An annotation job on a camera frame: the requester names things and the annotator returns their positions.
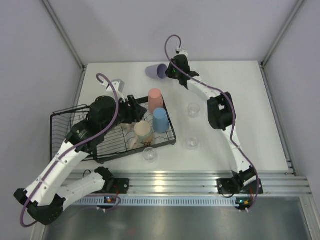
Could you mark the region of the purple plastic tumbler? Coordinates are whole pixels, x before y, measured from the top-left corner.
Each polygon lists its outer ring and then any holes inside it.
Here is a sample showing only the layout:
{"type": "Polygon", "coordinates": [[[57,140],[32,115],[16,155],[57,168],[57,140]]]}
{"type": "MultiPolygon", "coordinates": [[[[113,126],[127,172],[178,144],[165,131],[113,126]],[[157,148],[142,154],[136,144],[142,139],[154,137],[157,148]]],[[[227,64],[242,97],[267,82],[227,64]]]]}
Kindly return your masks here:
{"type": "Polygon", "coordinates": [[[167,69],[167,65],[163,63],[150,65],[145,69],[145,74],[151,79],[165,79],[167,77],[167,69]]]}

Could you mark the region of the blue plastic tumbler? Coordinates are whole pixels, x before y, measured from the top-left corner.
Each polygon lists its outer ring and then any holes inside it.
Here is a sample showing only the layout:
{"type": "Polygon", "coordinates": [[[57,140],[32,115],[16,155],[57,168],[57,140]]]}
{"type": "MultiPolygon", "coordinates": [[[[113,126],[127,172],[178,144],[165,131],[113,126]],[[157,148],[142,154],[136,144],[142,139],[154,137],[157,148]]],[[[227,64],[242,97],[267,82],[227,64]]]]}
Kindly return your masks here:
{"type": "Polygon", "coordinates": [[[156,108],[153,111],[152,126],[157,133],[165,133],[169,129],[170,123],[164,108],[156,108]]]}

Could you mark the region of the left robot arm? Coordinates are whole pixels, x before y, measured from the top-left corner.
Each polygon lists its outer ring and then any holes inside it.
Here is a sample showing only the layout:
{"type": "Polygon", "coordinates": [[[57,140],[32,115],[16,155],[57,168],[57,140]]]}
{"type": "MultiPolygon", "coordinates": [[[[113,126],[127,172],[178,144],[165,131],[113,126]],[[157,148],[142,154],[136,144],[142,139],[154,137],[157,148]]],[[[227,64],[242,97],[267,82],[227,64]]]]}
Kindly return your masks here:
{"type": "Polygon", "coordinates": [[[85,119],[71,128],[45,170],[28,187],[15,191],[14,197],[22,204],[22,212],[28,212],[36,223],[47,226],[83,197],[112,192],[115,177],[105,167],[98,167],[70,185],[62,184],[80,162],[98,153],[98,145],[104,142],[108,132],[121,124],[140,122],[146,112],[133,95],[128,95],[126,100],[98,97],[89,106],[85,119]]]}

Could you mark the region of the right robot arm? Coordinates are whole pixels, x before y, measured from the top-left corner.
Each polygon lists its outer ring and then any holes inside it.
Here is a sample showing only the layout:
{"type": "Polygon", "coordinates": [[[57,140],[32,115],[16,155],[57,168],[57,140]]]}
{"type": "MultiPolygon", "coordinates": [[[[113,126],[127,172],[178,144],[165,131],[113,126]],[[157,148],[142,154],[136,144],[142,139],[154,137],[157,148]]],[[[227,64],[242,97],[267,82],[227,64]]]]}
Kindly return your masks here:
{"type": "Polygon", "coordinates": [[[232,177],[223,178],[218,182],[219,193],[229,196],[251,192],[262,194],[262,183],[257,176],[257,170],[243,152],[237,136],[236,112],[231,94],[214,90],[202,82],[200,75],[191,70],[188,55],[184,52],[180,52],[170,59],[166,76],[178,80],[180,85],[207,103],[207,118],[210,126],[215,130],[222,131],[227,140],[235,164],[231,171],[232,177]]]}

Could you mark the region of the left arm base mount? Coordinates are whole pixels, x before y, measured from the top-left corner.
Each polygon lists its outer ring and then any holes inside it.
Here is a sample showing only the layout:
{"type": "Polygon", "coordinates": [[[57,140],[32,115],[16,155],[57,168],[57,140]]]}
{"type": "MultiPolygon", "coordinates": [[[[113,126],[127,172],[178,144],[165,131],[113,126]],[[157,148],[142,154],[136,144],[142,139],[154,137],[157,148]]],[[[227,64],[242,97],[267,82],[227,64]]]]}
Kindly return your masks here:
{"type": "Polygon", "coordinates": [[[83,179],[90,194],[127,194],[130,183],[128,178],[115,177],[106,167],[98,167],[87,176],[83,174],[83,179]]]}

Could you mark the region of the cream seashell mug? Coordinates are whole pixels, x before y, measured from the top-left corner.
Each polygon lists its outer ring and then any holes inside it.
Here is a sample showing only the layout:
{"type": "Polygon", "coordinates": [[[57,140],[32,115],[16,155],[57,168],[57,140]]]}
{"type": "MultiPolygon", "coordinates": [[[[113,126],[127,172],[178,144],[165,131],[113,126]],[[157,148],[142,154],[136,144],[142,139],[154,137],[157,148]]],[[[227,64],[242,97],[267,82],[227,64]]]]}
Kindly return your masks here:
{"type": "Polygon", "coordinates": [[[155,137],[151,125],[147,121],[140,121],[134,126],[135,136],[129,143],[131,150],[148,147],[154,144],[155,137]]]}

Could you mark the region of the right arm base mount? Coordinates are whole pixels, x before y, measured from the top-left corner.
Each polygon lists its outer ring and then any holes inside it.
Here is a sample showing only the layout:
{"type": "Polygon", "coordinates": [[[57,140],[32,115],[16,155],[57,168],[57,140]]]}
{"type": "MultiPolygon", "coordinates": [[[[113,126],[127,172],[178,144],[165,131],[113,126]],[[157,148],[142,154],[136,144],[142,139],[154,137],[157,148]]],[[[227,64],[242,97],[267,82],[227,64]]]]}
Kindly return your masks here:
{"type": "Polygon", "coordinates": [[[249,194],[250,190],[254,194],[264,193],[261,180],[257,178],[256,172],[251,166],[245,171],[232,171],[231,173],[232,177],[219,178],[217,180],[217,188],[220,195],[231,198],[236,194],[249,194]]]}

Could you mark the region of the salmon pink plastic tumbler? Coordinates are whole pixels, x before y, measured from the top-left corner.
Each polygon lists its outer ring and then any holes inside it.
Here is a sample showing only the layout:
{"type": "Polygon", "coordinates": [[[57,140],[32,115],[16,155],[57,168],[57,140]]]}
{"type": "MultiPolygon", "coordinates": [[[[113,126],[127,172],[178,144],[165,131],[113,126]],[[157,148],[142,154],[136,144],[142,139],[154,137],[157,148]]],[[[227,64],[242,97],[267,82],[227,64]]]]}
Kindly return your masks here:
{"type": "Polygon", "coordinates": [[[148,110],[153,113],[157,108],[163,108],[164,101],[162,92],[158,88],[152,88],[148,92],[148,110]]]}

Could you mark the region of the pale pink iridescent mug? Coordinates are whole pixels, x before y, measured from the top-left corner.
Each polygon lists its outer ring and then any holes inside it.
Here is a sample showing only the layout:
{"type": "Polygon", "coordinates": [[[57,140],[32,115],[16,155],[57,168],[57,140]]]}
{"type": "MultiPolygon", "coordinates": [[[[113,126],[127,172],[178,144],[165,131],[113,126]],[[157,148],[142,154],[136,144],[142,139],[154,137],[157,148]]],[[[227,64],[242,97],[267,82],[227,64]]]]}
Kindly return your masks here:
{"type": "Polygon", "coordinates": [[[121,124],[121,127],[122,128],[124,128],[124,129],[126,129],[126,130],[128,130],[128,131],[132,131],[132,129],[133,129],[133,124],[132,123],[122,123],[121,124]]]}

